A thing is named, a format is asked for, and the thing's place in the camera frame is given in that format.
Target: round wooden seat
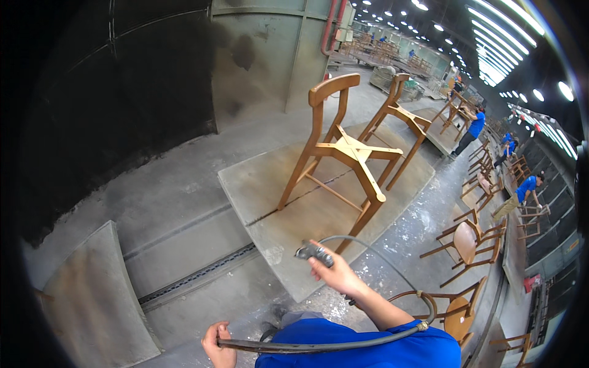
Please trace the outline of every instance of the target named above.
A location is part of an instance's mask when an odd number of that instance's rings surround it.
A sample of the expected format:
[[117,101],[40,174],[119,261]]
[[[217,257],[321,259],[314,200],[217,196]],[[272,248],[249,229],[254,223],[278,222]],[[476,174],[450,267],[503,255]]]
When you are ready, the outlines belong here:
[[[463,297],[458,297],[450,303],[446,313],[450,313],[460,307],[468,305],[468,300]],[[444,331],[457,341],[464,339],[468,330],[471,328],[472,321],[475,319],[474,312],[470,317],[466,316],[466,310],[460,311],[456,314],[444,318]]]
[[465,264],[471,264],[477,251],[477,235],[466,222],[461,223],[454,231],[454,247]]

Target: concrete slab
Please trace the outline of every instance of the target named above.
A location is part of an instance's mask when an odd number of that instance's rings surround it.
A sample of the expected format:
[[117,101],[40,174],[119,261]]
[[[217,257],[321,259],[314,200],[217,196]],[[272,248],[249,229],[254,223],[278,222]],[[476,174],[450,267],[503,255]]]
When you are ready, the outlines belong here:
[[[432,121],[433,117],[436,116],[439,110],[428,107],[423,108],[415,111],[411,111],[412,114],[420,116],[424,119]],[[456,136],[458,135],[458,129],[452,124],[450,125],[443,134],[440,134],[442,131],[442,127],[444,125],[444,121],[441,117],[438,117],[435,121],[432,121],[432,125],[429,127],[426,136],[427,139],[431,143],[433,143],[438,149],[446,156],[450,155],[450,153],[454,150],[454,147],[458,145],[460,138],[462,135],[458,137],[457,140]]]
[[[357,137],[364,126],[354,125],[346,131],[350,136]],[[393,147],[409,151],[408,144],[386,127],[379,128],[379,135]],[[276,211],[277,202],[304,144],[300,142],[279,148],[219,172],[221,184],[254,244],[296,301],[308,297],[319,287],[313,280],[303,277],[309,272],[307,264],[292,257],[301,241],[347,234],[358,217],[355,209],[310,180],[299,183],[290,195],[286,208]],[[368,145],[384,147],[375,137],[368,141]],[[384,160],[367,163],[375,176],[384,170],[386,164]],[[416,154],[393,189],[385,191],[386,202],[359,237],[368,243],[374,242],[421,192],[434,173],[434,169]],[[353,171],[332,158],[322,160],[315,176],[353,203],[361,204],[366,198]],[[334,241],[327,246],[335,249],[339,243]],[[351,262],[364,250],[363,246],[352,243],[342,256]]]
[[78,367],[125,368],[158,356],[160,343],[131,287],[115,224],[108,221],[51,277],[50,325]]

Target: dark pants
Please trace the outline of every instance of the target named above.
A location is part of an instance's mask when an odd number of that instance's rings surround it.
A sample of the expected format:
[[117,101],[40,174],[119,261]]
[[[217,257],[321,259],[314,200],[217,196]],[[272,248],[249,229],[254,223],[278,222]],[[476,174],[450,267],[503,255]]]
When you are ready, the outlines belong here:
[[452,153],[456,156],[460,155],[460,153],[464,151],[464,148],[466,148],[475,139],[476,138],[470,132],[466,132],[466,134],[462,136],[462,139],[458,143],[458,147],[456,147]]
[[507,155],[501,156],[500,159],[495,161],[495,163],[493,164],[493,167],[497,168],[497,166],[501,165],[505,160],[507,160]]

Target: worker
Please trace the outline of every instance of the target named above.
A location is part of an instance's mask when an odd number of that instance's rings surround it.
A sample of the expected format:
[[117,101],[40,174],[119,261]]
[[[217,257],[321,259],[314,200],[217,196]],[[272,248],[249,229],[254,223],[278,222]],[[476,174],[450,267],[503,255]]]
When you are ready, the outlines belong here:
[[505,160],[510,158],[511,154],[517,148],[517,146],[519,146],[518,140],[507,141],[503,146],[505,148],[505,150],[503,150],[503,156],[501,156],[500,159],[495,161],[495,163],[493,164],[493,167],[497,168],[497,166],[501,165]]
[[534,200],[538,205],[538,210],[542,209],[542,205],[540,201],[538,201],[538,196],[536,195],[536,188],[541,186],[544,182],[544,172],[542,171],[538,175],[532,175],[515,190],[514,195],[511,196],[510,199],[503,202],[498,209],[495,210],[491,215],[493,216],[493,222],[497,223],[499,220],[513,211],[516,207],[519,206],[520,203],[524,203],[528,195],[532,193],[534,195]]
[[462,107],[462,111],[470,120],[472,120],[472,123],[468,128],[468,131],[462,136],[462,139],[458,143],[458,147],[450,153],[450,158],[453,160],[455,160],[473,140],[478,138],[485,126],[485,108],[482,105],[477,105],[474,112],[466,107]]
[[[342,256],[328,248],[325,248],[325,251],[332,256],[333,266],[327,268],[311,257],[309,259],[311,275],[316,281],[323,280],[337,292],[352,297],[379,331],[355,332],[346,326],[326,320],[318,312],[288,312],[282,317],[280,330],[272,338],[273,343],[359,342],[406,331],[421,322],[367,286],[352,271]],[[231,338],[227,330],[228,324],[227,321],[212,324],[201,341],[204,351],[216,368],[233,368],[236,365],[236,351],[217,345],[217,339]],[[394,342],[372,347],[316,354],[261,354],[256,360],[256,368],[385,366],[458,368],[460,364],[461,349],[456,340],[448,333],[434,327]]]

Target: red pipe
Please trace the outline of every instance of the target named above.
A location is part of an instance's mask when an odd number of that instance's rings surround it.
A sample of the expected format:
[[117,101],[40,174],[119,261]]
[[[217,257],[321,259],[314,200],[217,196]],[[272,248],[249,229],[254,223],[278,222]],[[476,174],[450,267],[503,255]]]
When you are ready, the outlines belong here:
[[327,24],[325,25],[325,32],[323,33],[323,38],[321,39],[321,53],[325,56],[330,56],[333,50],[335,49],[335,36],[337,29],[342,24],[343,12],[346,10],[345,5],[346,0],[342,0],[339,6],[339,12],[337,13],[337,23],[335,27],[335,31],[333,33],[331,45],[329,47],[329,51],[325,51],[325,46],[327,46],[327,39],[329,38],[329,34],[331,33],[331,26],[333,24],[333,15],[335,14],[335,6],[337,5],[337,0],[332,0],[331,7],[329,9],[329,15],[327,16]]

